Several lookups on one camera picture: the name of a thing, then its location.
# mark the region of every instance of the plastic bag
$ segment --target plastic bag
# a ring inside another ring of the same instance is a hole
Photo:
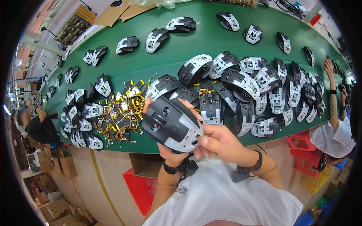
[[[130,0],[129,5],[140,5],[140,6],[151,6],[156,5],[158,8],[165,7],[167,9],[173,9],[176,7],[175,4],[182,3],[192,0]]]

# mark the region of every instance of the red plastic crate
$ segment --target red plastic crate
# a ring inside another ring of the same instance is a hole
[[[157,183],[157,178],[135,176],[132,168],[127,170],[127,172],[122,173],[122,175],[139,211],[142,215],[146,216],[151,209],[153,197],[155,195],[152,193],[152,183]]]

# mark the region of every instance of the red stool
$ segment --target red stool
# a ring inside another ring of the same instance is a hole
[[[290,135],[288,137],[285,137],[285,139],[288,141],[290,145],[289,149],[299,149],[310,152],[317,149],[309,139],[309,130],[305,130],[300,133]],[[295,140],[300,140],[298,145],[295,145],[294,143]]]
[[[293,167],[293,170],[298,170],[310,176],[318,176],[319,171],[314,168],[318,167],[319,160],[322,155],[320,150],[311,152],[292,148],[290,149],[290,154],[295,157],[296,167]]]

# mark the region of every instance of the hand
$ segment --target hand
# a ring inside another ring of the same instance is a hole
[[[245,148],[226,126],[202,126],[205,135],[198,138],[200,145],[194,150],[196,158],[210,156],[211,152],[215,152],[221,160],[242,167],[253,167],[259,159],[259,154]]]
[[[347,98],[347,91],[346,91],[346,87],[344,85],[342,85],[343,90],[341,91],[342,94],[342,105],[346,104],[346,98]]]
[[[178,100],[181,101],[192,112],[192,114],[194,114],[196,116],[196,118],[199,121],[202,121],[202,116],[197,113],[197,111],[194,109],[194,106],[192,104],[184,101],[183,99],[178,99]],[[151,98],[148,98],[146,100],[146,103],[144,104],[144,108],[143,108],[143,113],[146,113],[148,111],[148,109],[150,108],[149,105],[152,102],[153,101]],[[166,165],[168,165],[170,167],[179,166],[184,161],[184,159],[189,155],[188,152],[185,152],[182,154],[176,154],[176,153],[172,152],[171,148],[168,148],[160,143],[157,143],[157,145],[159,147],[161,157],[166,160]]]
[[[323,68],[327,72],[329,81],[333,80],[334,82],[333,65],[330,59],[324,59]]]

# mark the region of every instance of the yellow crate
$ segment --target yellow crate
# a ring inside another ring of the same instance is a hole
[[[300,180],[300,185],[310,194],[313,195],[328,180],[331,171],[332,171],[332,166],[327,164],[327,166],[324,168],[322,172],[319,173],[318,176],[310,176],[307,174],[303,174],[302,179]]]

